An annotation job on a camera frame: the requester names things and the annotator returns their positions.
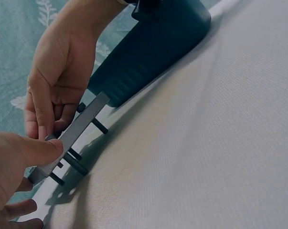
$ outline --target beige fabric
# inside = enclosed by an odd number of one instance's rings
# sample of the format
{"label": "beige fabric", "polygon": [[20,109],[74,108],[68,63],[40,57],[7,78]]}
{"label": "beige fabric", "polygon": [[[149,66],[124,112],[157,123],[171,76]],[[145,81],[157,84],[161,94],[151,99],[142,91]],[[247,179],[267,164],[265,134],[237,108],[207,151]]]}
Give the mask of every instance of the beige fabric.
{"label": "beige fabric", "polygon": [[106,136],[86,131],[83,163],[102,153],[90,174],[53,194],[45,182],[30,218],[50,205],[52,229],[288,229],[288,0],[223,3]]}

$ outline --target dark teal device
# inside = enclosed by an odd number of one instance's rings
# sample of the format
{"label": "dark teal device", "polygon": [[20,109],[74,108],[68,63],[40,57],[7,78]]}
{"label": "dark teal device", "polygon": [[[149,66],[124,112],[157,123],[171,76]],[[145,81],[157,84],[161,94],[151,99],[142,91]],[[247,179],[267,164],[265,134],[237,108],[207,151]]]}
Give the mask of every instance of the dark teal device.
{"label": "dark teal device", "polygon": [[92,75],[88,90],[119,107],[192,50],[211,16],[199,0],[127,0],[136,26]]}

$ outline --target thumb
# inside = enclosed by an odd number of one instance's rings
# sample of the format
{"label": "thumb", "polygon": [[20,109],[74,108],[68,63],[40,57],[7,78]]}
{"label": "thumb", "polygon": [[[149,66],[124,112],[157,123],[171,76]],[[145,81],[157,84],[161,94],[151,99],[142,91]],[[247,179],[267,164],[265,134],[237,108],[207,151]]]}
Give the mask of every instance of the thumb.
{"label": "thumb", "polygon": [[24,137],[19,148],[27,167],[47,165],[63,153],[62,142],[58,139],[41,141]]}
{"label": "thumb", "polygon": [[30,72],[28,86],[39,127],[39,139],[43,140],[53,131],[54,125],[51,87],[36,67]]}

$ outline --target teal patterned fabric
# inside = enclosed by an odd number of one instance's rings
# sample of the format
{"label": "teal patterned fabric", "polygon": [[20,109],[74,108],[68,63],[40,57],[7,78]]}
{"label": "teal patterned fabric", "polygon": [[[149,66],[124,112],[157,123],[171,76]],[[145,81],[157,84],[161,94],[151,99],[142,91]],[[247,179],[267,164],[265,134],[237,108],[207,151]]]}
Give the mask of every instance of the teal patterned fabric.
{"label": "teal patterned fabric", "polygon": [[[203,0],[203,4],[210,8],[218,1]],[[66,2],[0,0],[0,131],[25,136],[23,108],[32,57],[40,36]],[[102,33],[97,42],[94,69],[136,24],[130,16],[132,10],[133,6],[127,7]],[[86,92],[83,101],[88,103],[92,99],[93,95]],[[31,198],[38,188],[17,193],[10,202]]]}

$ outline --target screw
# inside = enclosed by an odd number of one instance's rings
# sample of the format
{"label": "screw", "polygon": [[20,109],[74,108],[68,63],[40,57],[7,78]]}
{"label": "screw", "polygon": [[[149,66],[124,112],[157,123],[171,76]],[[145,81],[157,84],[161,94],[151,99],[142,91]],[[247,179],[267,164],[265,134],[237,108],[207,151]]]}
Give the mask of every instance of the screw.
{"label": "screw", "polygon": [[68,151],[74,158],[76,158],[78,161],[80,161],[82,159],[82,157],[76,152],[74,151],[72,148],[69,149]]}
{"label": "screw", "polygon": [[81,113],[81,112],[83,112],[85,110],[85,108],[86,108],[86,105],[84,103],[81,103],[77,107],[77,112]]}
{"label": "screw", "polygon": [[76,159],[74,159],[69,153],[66,153],[63,159],[69,163],[76,171],[81,175],[85,176],[88,173],[88,170],[84,168]]}
{"label": "screw", "polygon": [[108,132],[108,129],[102,125],[97,119],[93,119],[92,123],[103,133],[106,134]]}
{"label": "screw", "polygon": [[57,182],[60,186],[64,185],[64,181],[62,181],[55,173],[51,173],[49,175],[55,182]]}
{"label": "screw", "polygon": [[[81,113],[84,111],[84,109],[86,108],[86,105],[84,103],[79,104],[79,106],[77,107],[77,112]],[[92,122],[103,134],[106,134],[108,132],[108,129],[102,125],[97,119],[93,119]]]}
{"label": "screw", "polygon": [[63,164],[62,164],[61,162],[59,162],[59,163],[57,164],[57,166],[58,166],[59,168],[62,168],[62,167],[63,167]]}

